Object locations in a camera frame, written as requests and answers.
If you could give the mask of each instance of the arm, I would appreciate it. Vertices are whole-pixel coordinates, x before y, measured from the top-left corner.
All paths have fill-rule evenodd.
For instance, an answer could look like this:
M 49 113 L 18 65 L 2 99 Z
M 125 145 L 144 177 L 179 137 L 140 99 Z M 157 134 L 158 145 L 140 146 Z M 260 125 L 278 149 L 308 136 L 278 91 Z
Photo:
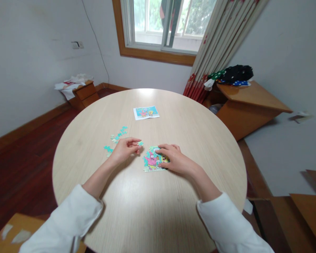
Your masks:
M 165 154 L 170 159 L 164 168 L 192 178 L 201 198 L 197 203 L 198 212 L 219 252 L 274 253 L 200 165 L 183 155 L 177 145 L 162 144 L 158 147 L 161 149 L 156 153 Z
M 132 153 L 139 154 L 140 139 L 120 139 L 111 156 L 81 186 L 77 185 L 50 218 L 20 248 L 25 252 L 76 252 L 80 240 L 100 216 L 99 199 L 114 169 Z

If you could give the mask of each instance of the window sill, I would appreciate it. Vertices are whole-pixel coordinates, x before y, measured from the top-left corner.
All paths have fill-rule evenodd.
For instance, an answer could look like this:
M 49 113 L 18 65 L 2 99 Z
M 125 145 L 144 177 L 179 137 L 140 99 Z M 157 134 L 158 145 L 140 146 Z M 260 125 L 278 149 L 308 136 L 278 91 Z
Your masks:
M 153 50 L 145 50 L 138 48 L 130 48 L 125 46 L 122 10 L 120 0 L 112 0 L 113 12 L 115 15 L 116 30 L 118 37 L 119 53 L 121 56 L 134 57 L 145 60 L 160 61 L 165 63 L 193 66 L 195 55 L 178 54 L 171 52 L 161 52 Z

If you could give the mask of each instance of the wooden floor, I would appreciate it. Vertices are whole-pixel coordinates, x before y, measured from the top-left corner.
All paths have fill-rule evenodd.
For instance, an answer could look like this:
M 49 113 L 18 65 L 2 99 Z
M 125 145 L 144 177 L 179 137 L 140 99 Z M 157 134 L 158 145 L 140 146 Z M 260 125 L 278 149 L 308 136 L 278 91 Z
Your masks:
M 100 97 L 117 91 L 103 89 Z M 56 207 L 52 164 L 57 144 L 79 112 L 70 109 L 0 151 L 0 230 L 15 214 L 51 213 Z M 248 197 L 258 197 L 248 177 Z

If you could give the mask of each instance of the window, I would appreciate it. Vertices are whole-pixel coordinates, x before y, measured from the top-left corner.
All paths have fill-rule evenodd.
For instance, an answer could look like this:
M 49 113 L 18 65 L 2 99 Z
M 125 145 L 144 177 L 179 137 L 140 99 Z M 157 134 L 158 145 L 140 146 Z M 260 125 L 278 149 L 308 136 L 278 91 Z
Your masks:
M 215 3 L 113 0 L 120 54 L 193 65 Z
M 197 54 L 216 0 L 122 0 L 122 3 L 127 46 Z

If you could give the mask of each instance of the white sleeve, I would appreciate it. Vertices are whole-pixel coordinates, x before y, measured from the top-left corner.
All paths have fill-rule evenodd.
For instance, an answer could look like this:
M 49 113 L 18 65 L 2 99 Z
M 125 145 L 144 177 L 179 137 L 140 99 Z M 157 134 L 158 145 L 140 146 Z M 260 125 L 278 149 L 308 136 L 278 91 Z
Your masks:
M 50 218 L 20 248 L 27 252 L 76 252 L 81 238 L 100 216 L 103 203 L 81 185 L 56 208 Z
M 226 193 L 209 202 L 199 200 L 197 209 L 220 253 L 274 253 Z

